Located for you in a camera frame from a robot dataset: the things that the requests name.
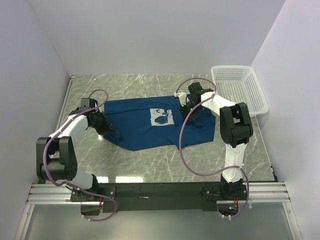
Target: floor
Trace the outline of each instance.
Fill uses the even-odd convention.
[[[191,77],[210,79],[209,74],[108,74],[74,75],[66,94],[59,124],[68,114],[80,106],[81,98],[93,90],[103,88],[109,93],[109,101],[131,98],[171,96],[180,82]],[[202,87],[209,84],[201,81]],[[181,91],[187,91],[185,84]],[[92,98],[102,102],[103,93]],[[256,118],[252,118],[254,134],[244,154],[244,169],[250,181],[274,181],[273,170]],[[216,120],[213,142],[188,146],[183,149],[191,168],[201,173],[221,169],[225,164],[225,144],[220,137],[220,123]],[[130,151],[118,147],[94,129],[86,130],[74,144],[78,166],[100,177],[101,182],[200,182],[219,181],[220,176],[200,177],[189,172],[181,161],[175,145]]]

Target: blue cloth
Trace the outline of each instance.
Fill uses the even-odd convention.
[[[104,112],[116,133],[104,138],[133,151],[172,144],[178,148],[184,122],[179,106],[174,96],[107,101]],[[213,141],[215,125],[215,116],[203,107],[195,121],[185,126],[182,147]]]

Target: basket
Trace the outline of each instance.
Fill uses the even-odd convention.
[[[245,103],[250,117],[268,112],[265,95],[252,67],[214,66],[211,68],[211,74],[217,86],[217,94],[235,103]]]

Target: marble table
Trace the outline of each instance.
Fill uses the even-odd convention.
[[[109,100],[171,96],[181,81],[191,77],[211,79],[209,74],[108,74],[73,75],[67,90],[58,125],[68,114],[80,106],[81,98],[93,90],[103,88]],[[209,83],[201,81],[203,88]],[[186,83],[181,90],[186,92]],[[103,92],[92,98],[102,102]],[[250,181],[274,181],[273,169],[261,136],[256,118],[252,118],[254,134],[244,154],[244,169]],[[86,130],[74,143],[78,166],[99,177],[100,182],[200,182],[219,181],[220,175],[201,177],[189,172],[183,165],[175,145],[130,151],[118,147],[94,129]],[[190,167],[197,172],[210,173],[225,164],[225,144],[220,137],[220,121],[217,119],[213,142],[188,146],[183,149]]]

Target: cable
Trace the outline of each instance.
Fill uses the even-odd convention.
[[[202,78],[202,77],[193,77],[193,78],[189,78],[189,79],[183,81],[183,82],[179,85],[179,87],[177,88],[176,93],[178,93],[178,90],[180,89],[180,87],[181,87],[184,83],[186,83],[187,81],[190,81],[190,80],[192,80],[192,79],[205,80],[205,81],[211,83],[211,84],[215,87],[215,89],[214,89],[214,92],[212,93],[212,96],[211,96],[211,97],[208,97],[207,99],[205,99],[205,100],[199,102],[197,105],[195,105],[195,106],[191,109],[191,111],[188,113],[188,115],[186,116],[186,118],[185,118],[185,120],[184,120],[184,122],[183,122],[183,124],[182,124],[181,130],[180,130],[180,135],[179,135],[179,152],[180,152],[180,156],[181,156],[181,159],[182,159],[183,164],[185,165],[185,167],[186,167],[190,172],[192,172],[192,173],[195,174],[195,175],[202,176],[202,177],[208,177],[208,176],[216,175],[216,174],[221,173],[221,172],[223,172],[223,171],[225,171],[225,170],[233,169],[233,168],[236,168],[236,169],[240,169],[240,170],[241,170],[241,172],[243,173],[243,175],[244,175],[244,177],[245,177],[245,180],[246,180],[247,195],[246,195],[246,200],[245,200],[245,203],[244,203],[243,207],[239,210],[239,212],[238,212],[237,214],[231,216],[231,218],[234,218],[234,217],[239,216],[239,214],[241,214],[241,213],[243,212],[243,210],[245,209],[245,207],[246,207],[246,205],[248,204],[248,201],[249,201],[249,179],[248,179],[248,176],[246,175],[245,171],[244,171],[241,167],[239,167],[239,166],[237,166],[237,165],[232,165],[232,166],[224,167],[224,168],[222,168],[222,169],[220,169],[220,170],[218,170],[218,171],[211,172],[211,173],[199,173],[199,172],[194,171],[193,169],[191,169],[191,167],[188,166],[188,164],[187,164],[187,162],[186,162],[186,160],[185,160],[185,158],[184,158],[183,152],[182,152],[182,137],[183,137],[184,130],[185,130],[185,126],[186,126],[186,124],[187,124],[187,121],[188,121],[190,115],[191,115],[198,107],[200,107],[203,103],[205,103],[205,102],[213,99],[213,98],[215,97],[215,95],[216,95],[216,90],[217,90],[216,85],[215,85],[212,81],[210,81],[210,80],[208,80],[208,79],[206,79],[206,78]]]
[[[75,188],[75,189],[77,189],[77,190],[80,190],[81,192],[83,192],[83,193],[85,193],[85,194],[92,195],[92,196],[95,196],[95,197],[101,197],[101,198],[108,199],[108,200],[110,200],[110,201],[113,202],[113,204],[114,204],[113,212],[112,212],[109,216],[107,216],[107,217],[105,217],[105,218],[93,219],[93,218],[89,218],[89,217],[87,217],[87,216],[84,216],[85,219],[87,219],[87,220],[89,220],[89,221],[92,221],[92,222],[101,222],[101,221],[104,221],[104,220],[107,220],[107,219],[111,218],[111,217],[116,213],[116,211],[117,211],[117,209],[118,209],[118,206],[117,206],[116,201],[115,201],[112,197],[86,191],[86,190],[84,190],[84,189],[82,189],[82,188],[80,188],[80,187],[78,187],[78,186],[76,186],[76,185],[74,185],[74,184],[69,183],[68,181],[63,181],[62,183],[57,183],[57,182],[53,179],[53,177],[51,176],[51,174],[50,174],[50,172],[49,172],[49,169],[48,169],[47,152],[48,152],[48,148],[49,148],[50,144],[51,144],[60,134],[62,134],[63,131],[66,130],[66,128],[67,128],[77,117],[79,117],[79,116],[81,116],[81,115],[83,115],[83,114],[86,114],[86,113],[88,113],[88,112],[90,112],[90,111],[93,111],[93,110],[96,110],[96,109],[100,108],[101,106],[103,106],[103,105],[108,101],[109,94],[107,93],[106,90],[101,89],[101,88],[92,91],[92,92],[89,94],[89,98],[91,97],[92,94],[94,94],[94,93],[97,92],[97,91],[102,91],[102,92],[105,93],[105,100],[104,100],[101,104],[99,104],[99,105],[97,105],[97,106],[95,106],[95,107],[89,108],[89,109],[87,109],[87,110],[84,110],[84,111],[78,113],[77,115],[75,115],[74,117],[72,117],[72,118],[61,128],[61,130],[60,130],[59,132],[57,132],[57,133],[46,143],[46,145],[45,145],[45,147],[44,147],[44,150],[43,150],[43,156],[42,156],[42,157],[43,157],[44,171],[45,171],[48,179],[50,180],[50,182],[53,183],[55,186],[61,187],[63,184],[66,184],[66,185],[68,185],[68,186],[70,186],[70,187],[72,187],[72,188]]]

